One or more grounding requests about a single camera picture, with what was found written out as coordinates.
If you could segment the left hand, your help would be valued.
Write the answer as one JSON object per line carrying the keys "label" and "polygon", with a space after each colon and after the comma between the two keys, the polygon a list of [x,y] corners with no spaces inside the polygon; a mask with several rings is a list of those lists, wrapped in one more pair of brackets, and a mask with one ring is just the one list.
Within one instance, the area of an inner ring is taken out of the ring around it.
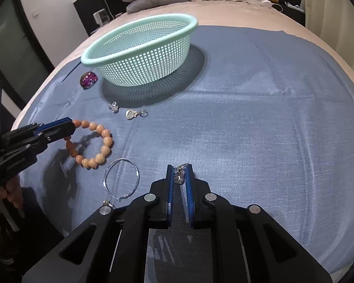
{"label": "left hand", "polygon": [[23,207],[23,195],[20,186],[20,177],[16,175],[10,179],[4,187],[0,187],[0,200],[7,199],[15,208]]}

